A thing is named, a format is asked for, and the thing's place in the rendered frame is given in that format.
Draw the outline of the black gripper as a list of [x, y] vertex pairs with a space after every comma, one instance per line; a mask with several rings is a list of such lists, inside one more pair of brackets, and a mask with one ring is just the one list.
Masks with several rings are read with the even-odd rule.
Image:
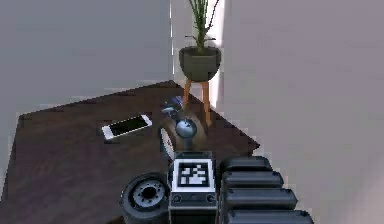
[[169, 193], [163, 173], [144, 173], [131, 179], [119, 201], [125, 224], [168, 224]]

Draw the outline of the white smartphone black screen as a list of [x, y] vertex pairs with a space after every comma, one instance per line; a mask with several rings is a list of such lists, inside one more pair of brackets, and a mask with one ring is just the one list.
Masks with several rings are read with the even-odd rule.
[[101, 130], [106, 140], [112, 140], [114, 138], [150, 127], [151, 125], [152, 121], [150, 118], [145, 114], [141, 114], [123, 121], [102, 126]]

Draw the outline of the dark wooden table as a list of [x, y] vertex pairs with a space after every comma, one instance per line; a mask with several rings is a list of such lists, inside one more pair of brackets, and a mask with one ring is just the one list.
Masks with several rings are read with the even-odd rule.
[[[125, 184], [167, 168], [155, 126], [161, 105], [182, 92], [167, 81], [20, 116], [0, 224], [108, 224], [119, 217]], [[102, 126], [140, 113], [154, 126], [105, 141]]]

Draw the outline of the green plant in dark pot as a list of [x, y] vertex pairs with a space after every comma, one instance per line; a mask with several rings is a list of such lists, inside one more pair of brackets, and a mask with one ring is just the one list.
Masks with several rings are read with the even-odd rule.
[[207, 41], [213, 38], [207, 36], [213, 27], [213, 18], [220, 0], [216, 0], [210, 20], [207, 20], [209, 0], [188, 0], [194, 16], [196, 35], [191, 36], [194, 46], [183, 47], [179, 50], [179, 63], [186, 77], [183, 106], [189, 102], [189, 94], [193, 83], [202, 86], [202, 98], [205, 111], [205, 121], [208, 126], [212, 124], [210, 114], [209, 81], [216, 75], [221, 65], [221, 50], [217, 47], [206, 46]]

